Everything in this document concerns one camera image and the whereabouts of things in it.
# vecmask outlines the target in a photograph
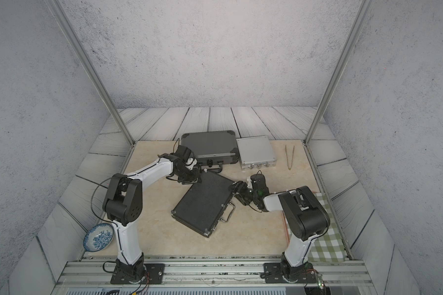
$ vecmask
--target black briefcase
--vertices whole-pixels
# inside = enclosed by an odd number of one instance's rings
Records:
[[[228,222],[235,205],[233,193],[228,187],[233,181],[211,171],[201,172],[201,183],[193,184],[171,211],[172,217],[197,233],[210,237],[219,221]],[[222,218],[227,206],[233,208],[225,220]]]
[[[180,144],[193,151],[197,163],[203,166],[235,164],[239,159],[235,132],[231,130],[185,133]]]

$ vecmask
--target gray textured wall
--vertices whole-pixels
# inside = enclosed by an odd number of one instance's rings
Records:
[[[0,0],[0,287],[107,117],[45,2]]]
[[[314,106],[360,0],[61,0],[117,107]]]
[[[443,294],[443,0],[376,0],[326,120],[426,294]]]

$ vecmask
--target ceramic bowl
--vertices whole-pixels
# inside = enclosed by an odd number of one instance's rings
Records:
[[[83,247],[88,252],[100,251],[110,244],[112,238],[113,227],[108,223],[100,223],[85,235]]]

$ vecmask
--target green checkered cloth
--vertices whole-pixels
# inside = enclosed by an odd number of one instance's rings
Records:
[[[330,227],[325,235],[313,241],[312,249],[308,255],[308,261],[311,263],[339,263],[348,260],[338,225],[333,217],[332,209],[326,200],[326,196],[321,193],[315,193],[314,195],[330,216]],[[290,237],[292,236],[292,231],[289,228],[287,220],[286,225]]]

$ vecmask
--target wooden plank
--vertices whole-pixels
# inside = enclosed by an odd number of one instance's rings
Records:
[[[325,183],[326,191],[332,199],[358,181],[348,160],[319,166],[318,170]]]
[[[316,107],[309,107],[311,109],[313,109],[314,113],[316,113]],[[326,124],[325,118],[322,116],[322,118],[320,119],[320,123],[321,124]]]
[[[106,133],[100,134],[96,139],[90,153],[126,156],[130,150],[130,144],[125,139],[123,133]]]
[[[144,112],[145,108],[130,108],[130,109],[123,109],[120,111],[120,116],[123,119],[125,124],[128,124],[131,120],[133,120],[137,115]],[[101,133],[111,133],[111,132],[120,132],[120,128],[118,127],[117,123],[113,119],[113,117],[110,115],[110,117],[105,122],[105,125],[103,125]]]
[[[236,126],[235,117],[231,108],[212,107],[210,108],[210,122],[208,131],[225,131],[232,130],[239,138],[238,127]]]
[[[346,159],[343,149],[336,140],[312,140],[309,147],[317,165]]]
[[[89,153],[83,158],[76,175],[100,183],[113,174],[120,172],[121,165],[124,161],[125,157],[121,156]]]
[[[295,127],[276,109],[272,107],[253,107],[253,109],[275,139],[305,139],[305,133]]]
[[[79,259],[85,234],[74,218],[61,205],[56,205],[38,233],[54,280],[59,279],[68,261]]]
[[[394,241],[379,215],[374,212],[351,251],[362,259],[378,294],[384,294]]]
[[[311,107],[274,107],[287,120],[291,121],[303,133],[307,134],[313,121],[316,110]],[[327,124],[319,124],[316,128],[313,139],[335,139]]]
[[[97,185],[95,183],[76,176],[72,179],[59,199],[59,203],[61,203],[86,230],[94,227],[95,221],[97,220],[90,210],[90,198],[96,187]],[[92,204],[98,216],[100,216],[102,212],[102,203],[106,192],[107,189],[104,187],[100,187],[95,192]]]
[[[252,108],[234,107],[231,110],[241,137],[267,135],[269,139],[275,139]]]
[[[210,108],[190,108],[174,139],[180,138],[184,133],[207,132],[209,113]]]
[[[360,182],[334,198],[332,203],[345,238],[352,245],[374,210],[372,203]]]
[[[54,288],[51,270],[34,237],[9,278],[10,295],[49,294]]]
[[[141,140],[173,140],[189,108],[169,108]]]
[[[417,281],[407,267],[405,260],[397,247],[394,248],[392,256],[389,279],[385,286],[385,295],[420,295],[420,289]]]
[[[127,124],[131,136],[136,141],[141,140],[142,136],[148,132],[154,123],[166,112],[168,108],[150,108],[138,115],[134,120]]]

